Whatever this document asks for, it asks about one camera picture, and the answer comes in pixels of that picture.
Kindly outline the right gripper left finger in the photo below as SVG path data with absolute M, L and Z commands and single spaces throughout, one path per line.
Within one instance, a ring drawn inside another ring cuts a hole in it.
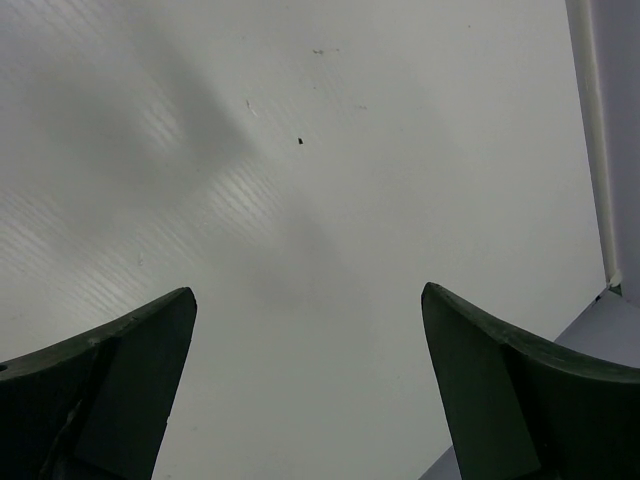
M 151 478 L 195 321 L 183 287 L 2 362 L 2 478 Z

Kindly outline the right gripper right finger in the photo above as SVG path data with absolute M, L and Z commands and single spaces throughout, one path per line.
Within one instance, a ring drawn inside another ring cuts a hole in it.
M 462 478 L 638 478 L 638 369 L 546 340 L 435 283 L 421 305 Z

